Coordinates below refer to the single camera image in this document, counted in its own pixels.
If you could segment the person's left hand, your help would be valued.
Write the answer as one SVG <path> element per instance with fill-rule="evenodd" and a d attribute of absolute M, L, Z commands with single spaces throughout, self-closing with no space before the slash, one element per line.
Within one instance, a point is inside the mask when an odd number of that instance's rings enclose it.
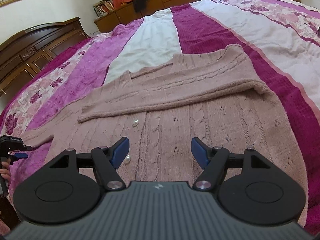
<path fill-rule="evenodd" d="M 7 159 L 7 161 L 3 161 L 1 165 L 1 177 L 7 182 L 7 185 L 9 186 L 11 184 L 10 159 Z"/>

